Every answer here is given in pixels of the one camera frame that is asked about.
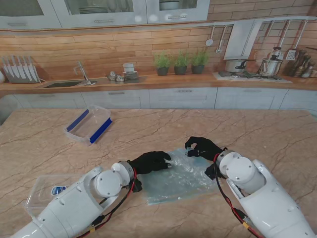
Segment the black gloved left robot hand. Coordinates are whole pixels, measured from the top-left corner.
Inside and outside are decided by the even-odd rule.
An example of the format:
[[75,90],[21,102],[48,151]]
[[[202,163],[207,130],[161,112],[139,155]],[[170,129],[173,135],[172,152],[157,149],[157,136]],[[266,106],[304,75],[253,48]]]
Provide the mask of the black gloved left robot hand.
[[143,175],[169,169],[171,167],[169,161],[171,161],[169,154],[163,151],[151,151],[142,154],[132,161],[129,160],[128,163],[138,175]]

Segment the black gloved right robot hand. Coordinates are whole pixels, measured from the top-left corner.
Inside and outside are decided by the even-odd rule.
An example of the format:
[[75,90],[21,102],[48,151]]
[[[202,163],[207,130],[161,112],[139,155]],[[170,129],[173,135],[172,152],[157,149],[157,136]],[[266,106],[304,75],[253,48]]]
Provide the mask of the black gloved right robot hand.
[[187,152],[188,157],[203,157],[206,160],[213,161],[215,155],[223,151],[211,140],[204,137],[191,136],[185,143],[185,148],[191,148],[193,144],[196,145]]

